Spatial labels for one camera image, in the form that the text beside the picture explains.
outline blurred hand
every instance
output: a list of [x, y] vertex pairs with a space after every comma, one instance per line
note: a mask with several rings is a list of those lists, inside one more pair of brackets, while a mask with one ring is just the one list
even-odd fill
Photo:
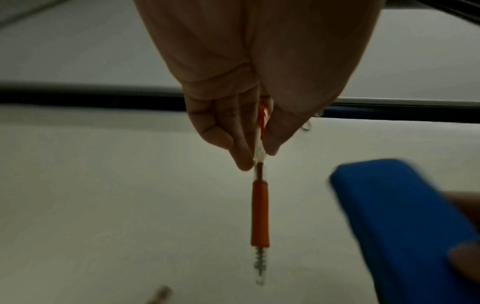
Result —
[[[480, 231], [480, 194], [447, 192], [445, 196]], [[460, 274], [480, 284], [480, 240], [452, 248], [448, 252], [448, 259]]]
[[258, 102], [275, 107], [275, 155], [333, 102], [356, 68], [384, 0], [136, 0], [200, 136], [253, 166]]

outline blue object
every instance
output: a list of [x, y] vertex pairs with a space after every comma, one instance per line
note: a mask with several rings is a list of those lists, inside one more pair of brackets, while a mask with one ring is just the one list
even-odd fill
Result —
[[450, 248], [479, 235], [410, 166], [395, 159], [346, 164], [330, 182], [382, 303], [480, 303], [480, 286], [447, 259]]

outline pen barrel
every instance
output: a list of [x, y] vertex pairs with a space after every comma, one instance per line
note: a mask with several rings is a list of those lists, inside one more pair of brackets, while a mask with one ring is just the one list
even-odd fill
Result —
[[263, 180], [253, 182], [251, 195], [251, 245], [270, 247], [269, 185]]

